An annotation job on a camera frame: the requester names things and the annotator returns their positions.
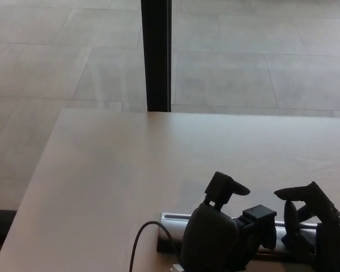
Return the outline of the black right Dex3 hand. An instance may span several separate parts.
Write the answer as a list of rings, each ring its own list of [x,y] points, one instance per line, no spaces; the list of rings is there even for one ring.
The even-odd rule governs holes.
[[[274,194],[285,201],[285,248],[314,271],[340,271],[340,212],[322,189],[312,181]]]

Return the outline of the black left Dex3 hand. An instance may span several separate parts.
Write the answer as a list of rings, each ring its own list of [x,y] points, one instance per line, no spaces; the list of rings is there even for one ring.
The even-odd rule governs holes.
[[[276,211],[257,205],[237,218],[221,211],[232,195],[249,193],[231,176],[215,172],[182,237],[180,265],[185,271],[242,271],[260,247],[275,249]]]

